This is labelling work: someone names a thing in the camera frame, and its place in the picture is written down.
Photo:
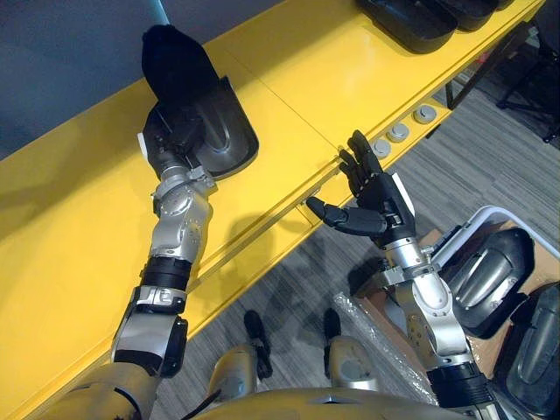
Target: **yellow table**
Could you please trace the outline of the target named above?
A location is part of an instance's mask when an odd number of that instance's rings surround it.
[[[425,55],[403,50],[352,0],[290,0],[206,44],[260,150],[210,197],[189,336],[319,225],[305,197],[320,188],[323,200],[348,200],[336,155],[354,129],[375,138],[403,120],[409,138],[382,161],[394,163],[450,114],[430,95],[541,3],[516,0]],[[156,222],[157,179],[136,143],[154,102],[140,80],[0,163],[2,418],[29,414],[107,359]],[[422,125],[410,111],[425,102],[437,119]]]

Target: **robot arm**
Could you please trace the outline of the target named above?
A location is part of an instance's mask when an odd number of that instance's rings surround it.
[[[162,378],[183,362],[186,286],[212,214],[212,177],[168,148],[142,144],[161,182],[153,194],[148,262],[113,339],[111,362],[96,368],[51,406],[44,419],[148,419]]]
[[[383,172],[368,140],[355,131],[340,169],[348,176],[358,208],[340,209],[320,199],[309,208],[329,226],[351,235],[370,236],[385,253],[385,269],[373,282],[401,306],[409,343],[427,370],[440,406],[481,419],[497,419],[487,379],[453,315],[452,294],[431,263],[430,249],[417,244],[414,215],[393,178]]]

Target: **black cable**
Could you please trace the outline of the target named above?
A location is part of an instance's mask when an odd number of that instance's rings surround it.
[[[216,398],[218,398],[218,396],[220,396],[220,394],[221,394],[221,389],[218,389],[213,394],[207,396],[206,399],[203,402],[201,402],[196,409],[194,409],[189,414],[181,418],[181,420],[189,420],[189,418],[193,418],[194,416],[199,414],[203,409],[209,406]]]

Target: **metal button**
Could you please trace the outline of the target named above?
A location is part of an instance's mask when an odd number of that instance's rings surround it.
[[[406,125],[404,125],[402,122],[399,122],[397,125],[393,126],[393,128],[388,131],[387,137],[389,138],[389,140],[395,143],[400,143],[401,141],[406,139],[406,137],[409,136],[409,133],[410,133],[409,128]]]
[[[386,158],[391,152],[391,143],[383,138],[380,138],[375,140],[372,150],[379,159]]]
[[[416,111],[414,111],[414,119],[421,124],[431,123],[436,119],[438,113],[430,105],[422,105]]]

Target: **robotic hand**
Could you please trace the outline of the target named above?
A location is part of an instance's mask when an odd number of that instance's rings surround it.
[[[427,370],[440,406],[479,419],[499,418],[487,378],[473,361],[465,334],[452,311],[452,294],[431,263],[431,249],[417,244],[414,215],[393,177],[383,172],[368,140],[355,131],[342,150],[358,207],[338,208],[310,197],[307,206],[328,226],[371,237],[385,252],[385,269],[372,279],[401,306],[409,343]]]

